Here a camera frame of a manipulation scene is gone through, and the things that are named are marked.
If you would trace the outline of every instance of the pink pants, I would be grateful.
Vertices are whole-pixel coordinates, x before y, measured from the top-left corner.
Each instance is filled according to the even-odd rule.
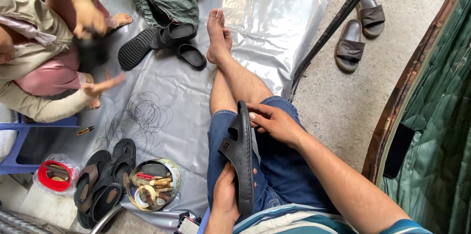
[[[98,0],[93,0],[93,2],[105,18],[110,17],[110,13]],[[70,0],[46,0],[46,5],[65,21],[71,32],[74,31],[76,13]],[[60,53],[42,63],[35,70],[15,80],[15,83],[31,95],[55,95],[68,89],[80,89],[78,69],[77,50],[70,47],[67,52]]]

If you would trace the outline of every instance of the denim shorts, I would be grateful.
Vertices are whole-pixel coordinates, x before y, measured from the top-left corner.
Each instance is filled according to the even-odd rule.
[[[280,96],[272,96],[261,104],[278,107],[287,112],[303,129],[294,105]],[[227,159],[218,153],[218,147],[224,137],[231,137],[227,132],[232,119],[237,114],[233,111],[217,111],[208,130],[208,200],[212,207],[216,181]],[[257,174],[253,176],[255,205],[252,214],[284,204],[296,203],[321,208],[326,213],[338,214],[318,179],[314,176],[306,161],[295,149],[275,140],[269,134],[255,132],[255,139],[260,155],[260,164],[253,153],[253,167]],[[249,217],[241,216],[238,222]]]

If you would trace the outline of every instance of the tape roll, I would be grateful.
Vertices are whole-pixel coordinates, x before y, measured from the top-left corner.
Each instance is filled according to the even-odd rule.
[[[136,191],[136,193],[134,194],[134,200],[136,200],[136,203],[139,207],[141,208],[146,208],[146,207],[149,207],[149,204],[142,201],[141,199],[141,196],[140,196],[140,193],[146,189],[147,192],[150,193],[150,197],[152,198],[152,200],[155,200],[156,199],[156,191],[154,190],[154,188],[152,188],[152,186],[150,185],[139,185],[139,189]]]

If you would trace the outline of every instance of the silver plastic sheet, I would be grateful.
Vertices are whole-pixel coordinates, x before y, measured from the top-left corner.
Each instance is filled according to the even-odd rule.
[[[117,75],[119,48],[140,31],[149,27],[136,12],[131,0],[100,0],[112,13],[132,14],[134,22],[107,39],[110,61],[92,71],[95,81],[105,79],[105,69]],[[274,94],[287,97],[297,65],[315,36],[328,0],[198,0],[200,24],[194,43],[206,53],[209,37],[206,21],[212,8],[222,8],[226,26],[234,39],[232,54],[244,67],[264,80]],[[154,92],[157,105],[167,105],[164,113],[168,125],[148,137],[132,135],[138,148],[137,163],[155,157],[173,160],[180,167],[182,184],[179,194],[163,211],[142,212],[125,197],[124,207],[168,233],[178,224],[178,215],[190,211],[203,217],[207,207],[206,172],[208,163],[207,130],[210,124],[209,93],[215,66],[209,64],[196,71],[179,60],[170,50],[151,51],[133,70],[126,72],[126,82],[104,93],[101,107],[79,113],[79,125],[95,130],[75,136],[71,131],[59,135],[49,153],[66,153],[85,164],[97,150],[106,148],[104,141],[109,123],[124,109],[134,92]],[[132,133],[135,123],[129,122],[123,132]],[[119,139],[112,138],[113,146]]]

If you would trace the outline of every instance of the sandal buckle logo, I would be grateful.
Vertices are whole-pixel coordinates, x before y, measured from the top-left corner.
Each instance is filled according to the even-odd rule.
[[[222,144],[222,147],[223,147],[225,150],[228,150],[230,146],[231,146],[231,144],[229,144],[229,143],[227,143],[227,142],[224,142],[224,144]]]

